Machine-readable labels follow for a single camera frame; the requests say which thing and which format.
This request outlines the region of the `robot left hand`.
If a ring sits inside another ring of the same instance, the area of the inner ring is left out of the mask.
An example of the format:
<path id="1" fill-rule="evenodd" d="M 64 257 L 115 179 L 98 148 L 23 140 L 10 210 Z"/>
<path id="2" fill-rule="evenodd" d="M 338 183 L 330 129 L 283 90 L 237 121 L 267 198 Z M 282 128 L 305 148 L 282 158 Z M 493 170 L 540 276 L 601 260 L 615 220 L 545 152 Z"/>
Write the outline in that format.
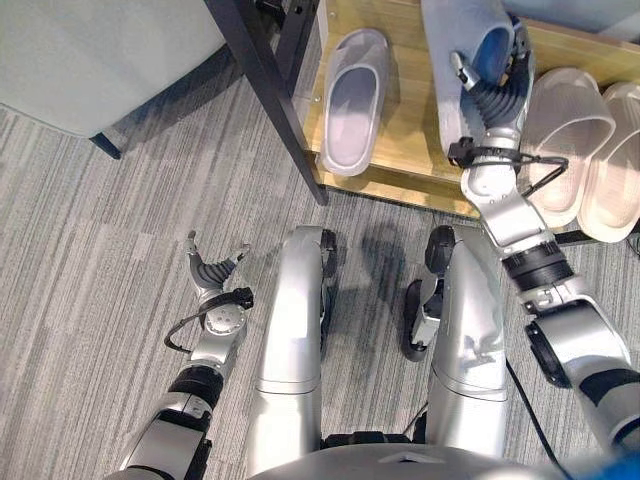
<path id="1" fill-rule="evenodd" d="M 249 244 L 242 244 L 227 258 L 216 262 L 206 263 L 195 243 L 196 231 L 191 230 L 185 240 L 188 270 L 191 283 L 199 304 L 224 292 L 224 284 L 231 277 L 233 271 L 249 253 Z"/>

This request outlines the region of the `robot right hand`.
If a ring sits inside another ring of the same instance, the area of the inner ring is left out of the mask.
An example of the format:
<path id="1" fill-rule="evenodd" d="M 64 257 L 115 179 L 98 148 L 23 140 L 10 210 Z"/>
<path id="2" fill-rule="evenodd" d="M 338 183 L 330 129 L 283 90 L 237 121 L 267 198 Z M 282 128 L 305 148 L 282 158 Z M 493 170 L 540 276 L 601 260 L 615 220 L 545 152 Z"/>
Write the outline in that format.
<path id="1" fill-rule="evenodd" d="M 526 120 L 535 75 L 535 58 L 526 25 L 509 13 L 514 40 L 510 50 L 507 79 L 500 85 L 481 78 L 479 73 L 458 51 L 450 53 L 450 64 L 456 77 L 471 96 L 485 127 L 485 136 L 492 137 L 491 146 L 517 148 Z"/>

